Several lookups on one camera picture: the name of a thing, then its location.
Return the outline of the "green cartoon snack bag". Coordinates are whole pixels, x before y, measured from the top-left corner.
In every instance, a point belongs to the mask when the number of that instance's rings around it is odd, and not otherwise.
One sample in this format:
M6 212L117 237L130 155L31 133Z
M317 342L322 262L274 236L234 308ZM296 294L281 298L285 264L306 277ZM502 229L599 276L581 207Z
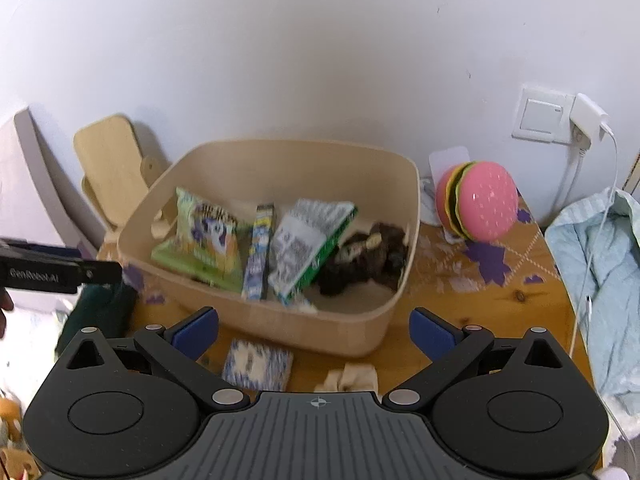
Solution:
M151 252L162 268L239 294L252 226L185 188L176 188L176 232Z

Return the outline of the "blue cartoon candy box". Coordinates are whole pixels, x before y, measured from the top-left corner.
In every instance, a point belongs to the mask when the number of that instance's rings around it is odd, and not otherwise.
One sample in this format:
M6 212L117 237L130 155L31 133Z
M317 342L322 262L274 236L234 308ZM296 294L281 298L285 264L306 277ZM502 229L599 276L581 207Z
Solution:
M275 215L273 204L262 204L256 209L243 280L242 296L245 300L257 301L267 297L269 249Z

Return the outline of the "brown plush hair clip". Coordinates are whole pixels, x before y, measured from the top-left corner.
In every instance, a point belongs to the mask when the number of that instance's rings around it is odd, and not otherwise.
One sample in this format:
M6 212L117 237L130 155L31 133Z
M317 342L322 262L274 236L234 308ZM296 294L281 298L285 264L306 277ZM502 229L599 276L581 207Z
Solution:
M374 281L398 291L408 260L405 230L376 222L369 232L356 232L335 247L322 264L314 284L322 296L341 295L349 286Z

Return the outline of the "grey green snack bag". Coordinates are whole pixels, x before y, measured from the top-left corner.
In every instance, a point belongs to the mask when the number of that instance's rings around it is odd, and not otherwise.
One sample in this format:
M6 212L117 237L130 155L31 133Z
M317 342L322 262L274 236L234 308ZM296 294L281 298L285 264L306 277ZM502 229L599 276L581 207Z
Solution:
M268 285L292 306L358 214L352 202L301 198L283 216L270 243Z

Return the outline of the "purple board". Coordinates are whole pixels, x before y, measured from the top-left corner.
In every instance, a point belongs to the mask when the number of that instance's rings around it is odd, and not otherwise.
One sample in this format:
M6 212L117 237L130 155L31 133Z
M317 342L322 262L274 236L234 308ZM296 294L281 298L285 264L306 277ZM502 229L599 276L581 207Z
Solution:
M96 255L58 197L28 110L20 110L1 127L0 214L3 237Z

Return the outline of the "dark green tissue pack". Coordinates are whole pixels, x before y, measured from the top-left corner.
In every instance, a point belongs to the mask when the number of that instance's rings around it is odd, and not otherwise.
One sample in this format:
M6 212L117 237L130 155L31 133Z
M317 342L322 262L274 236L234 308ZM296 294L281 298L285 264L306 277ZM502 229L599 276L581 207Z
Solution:
M106 338L125 337L138 292L125 282L115 285L85 286L63 325L55 347L60 356L74 336L85 327L95 327Z

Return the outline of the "wooden stand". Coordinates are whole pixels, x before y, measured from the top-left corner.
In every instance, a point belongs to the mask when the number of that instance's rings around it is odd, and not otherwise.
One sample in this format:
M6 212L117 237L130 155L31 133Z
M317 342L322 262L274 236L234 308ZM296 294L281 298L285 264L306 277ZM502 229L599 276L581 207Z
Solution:
M82 192L106 227L104 240L114 242L169 164L162 154L145 154L122 114L81 128L73 146L84 170Z

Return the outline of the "blue white patterned box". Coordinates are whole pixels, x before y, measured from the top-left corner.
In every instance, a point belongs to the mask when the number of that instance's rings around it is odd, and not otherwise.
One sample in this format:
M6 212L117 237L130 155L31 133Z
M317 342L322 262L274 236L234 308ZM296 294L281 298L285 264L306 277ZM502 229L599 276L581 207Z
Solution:
M294 356L291 351L233 339L221 377L230 385L250 391L285 391Z

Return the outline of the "beige bow hair accessory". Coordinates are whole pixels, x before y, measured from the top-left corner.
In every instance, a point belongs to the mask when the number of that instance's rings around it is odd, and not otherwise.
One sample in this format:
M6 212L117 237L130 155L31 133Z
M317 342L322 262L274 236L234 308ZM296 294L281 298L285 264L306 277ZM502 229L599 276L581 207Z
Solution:
M378 394L378 372L371 364L346 363L341 370L329 370L314 392L363 392Z

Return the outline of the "light blue cloth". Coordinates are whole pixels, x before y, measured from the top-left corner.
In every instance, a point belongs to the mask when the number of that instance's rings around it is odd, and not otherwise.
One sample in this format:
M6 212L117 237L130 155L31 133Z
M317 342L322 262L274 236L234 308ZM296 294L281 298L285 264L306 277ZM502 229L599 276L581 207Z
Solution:
M587 344L598 393L639 414L639 203L603 191L564 208L546 229Z

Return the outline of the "pink burger toy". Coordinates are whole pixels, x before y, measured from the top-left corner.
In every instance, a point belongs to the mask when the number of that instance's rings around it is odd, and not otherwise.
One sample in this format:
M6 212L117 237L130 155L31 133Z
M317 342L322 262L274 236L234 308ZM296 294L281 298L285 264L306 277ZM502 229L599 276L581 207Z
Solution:
M465 162L449 169L436 191L440 223L451 234L488 243L509 232L518 215L518 189L496 162Z

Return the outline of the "white round stand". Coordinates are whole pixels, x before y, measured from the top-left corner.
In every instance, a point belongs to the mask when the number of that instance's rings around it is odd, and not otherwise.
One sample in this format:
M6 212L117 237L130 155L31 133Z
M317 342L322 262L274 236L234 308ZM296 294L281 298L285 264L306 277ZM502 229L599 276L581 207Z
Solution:
M431 152L428 168L431 175L420 181L420 220L428 226L440 226L436 211L437 187L446 172L457 164L469 162L470 154L464 146L454 146L446 150Z

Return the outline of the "beige plastic storage bin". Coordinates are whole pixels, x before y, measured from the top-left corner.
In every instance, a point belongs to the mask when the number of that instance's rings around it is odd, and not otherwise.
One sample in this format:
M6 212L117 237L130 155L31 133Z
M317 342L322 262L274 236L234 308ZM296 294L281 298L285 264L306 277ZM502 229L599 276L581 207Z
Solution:
M420 230L420 178L404 156L357 144L313 140L229 140L208 142L186 153L151 186L120 232L119 255L154 278L166 297L186 310L211 306L221 323L277 344L359 358L383 340L400 292L369 282L350 286L340 296L306 293L314 313L277 301L246 301L169 272L151 259L159 241L152 221L176 200L176 188L223 206L252 221L260 204L273 204L279 217L300 198L352 202L358 208L348 234L376 222L404 229L408 254L416 253Z

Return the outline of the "white power adapter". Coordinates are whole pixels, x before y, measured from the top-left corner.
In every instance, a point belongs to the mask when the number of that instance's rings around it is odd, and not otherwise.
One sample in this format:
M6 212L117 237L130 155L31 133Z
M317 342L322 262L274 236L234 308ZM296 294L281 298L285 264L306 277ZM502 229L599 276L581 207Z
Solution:
M576 94L570 110L570 123L578 148L588 151L593 143L600 142L607 122L608 113L600 105L583 93Z

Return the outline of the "white wall socket plate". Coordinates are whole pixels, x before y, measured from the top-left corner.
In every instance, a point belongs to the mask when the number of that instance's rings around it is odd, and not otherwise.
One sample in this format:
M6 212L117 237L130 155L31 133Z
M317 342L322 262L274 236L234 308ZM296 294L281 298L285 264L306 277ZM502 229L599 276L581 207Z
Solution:
M574 101L574 94L525 86L518 102L512 136L545 144L572 144L570 112Z

